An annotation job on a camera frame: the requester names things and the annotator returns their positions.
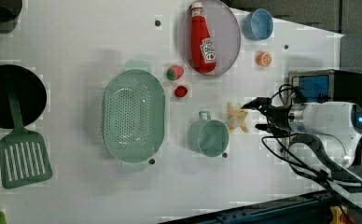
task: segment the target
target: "green mug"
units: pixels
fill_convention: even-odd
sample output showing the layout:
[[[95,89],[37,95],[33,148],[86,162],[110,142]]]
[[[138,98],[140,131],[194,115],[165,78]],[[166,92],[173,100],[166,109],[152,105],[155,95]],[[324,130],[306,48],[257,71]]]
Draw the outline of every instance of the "green mug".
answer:
[[[192,149],[208,157],[221,155],[228,146],[228,129],[219,120],[211,119],[208,111],[199,112],[199,119],[189,129],[189,143]]]

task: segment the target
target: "red ball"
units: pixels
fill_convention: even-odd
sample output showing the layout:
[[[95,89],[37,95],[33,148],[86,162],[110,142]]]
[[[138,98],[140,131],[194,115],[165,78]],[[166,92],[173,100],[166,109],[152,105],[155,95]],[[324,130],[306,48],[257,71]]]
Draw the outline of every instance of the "red ball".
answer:
[[[175,91],[174,91],[174,95],[175,95],[176,97],[184,97],[184,96],[187,95],[187,93],[188,93],[188,89],[187,89],[187,87],[185,87],[185,86],[179,86],[179,87],[177,87],[177,89],[175,89]]]

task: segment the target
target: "ketchup bottle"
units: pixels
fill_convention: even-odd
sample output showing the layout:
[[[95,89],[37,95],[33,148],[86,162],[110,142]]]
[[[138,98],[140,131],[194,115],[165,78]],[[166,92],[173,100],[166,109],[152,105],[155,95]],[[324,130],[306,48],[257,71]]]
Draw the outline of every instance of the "ketchup bottle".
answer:
[[[203,15],[202,2],[192,4],[192,46],[193,66],[200,73],[209,73],[216,68],[216,51]]]

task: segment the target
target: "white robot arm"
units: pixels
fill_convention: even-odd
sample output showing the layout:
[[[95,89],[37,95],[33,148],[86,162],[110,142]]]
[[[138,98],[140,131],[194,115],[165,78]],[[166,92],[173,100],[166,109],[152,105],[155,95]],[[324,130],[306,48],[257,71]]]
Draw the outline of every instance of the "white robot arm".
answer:
[[[287,149],[296,158],[290,161],[302,161],[314,174],[293,164],[291,169],[362,208],[362,178],[347,170],[362,137],[362,108],[345,102],[272,106],[272,98],[257,98],[243,106],[267,117],[268,124],[256,127],[274,136],[297,133]]]

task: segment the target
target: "ketchup bottle cap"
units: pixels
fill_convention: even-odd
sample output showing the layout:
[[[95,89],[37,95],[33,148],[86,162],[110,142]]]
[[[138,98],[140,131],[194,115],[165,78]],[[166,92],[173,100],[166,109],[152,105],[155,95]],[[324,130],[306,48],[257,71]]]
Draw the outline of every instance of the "ketchup bottle cap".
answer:
[[[196,8],[196,7],[203,7],[203,3],[202,3],[202,2],[194,2],[194,3],[192,4],[192,9],[193,9],[193,8]]]

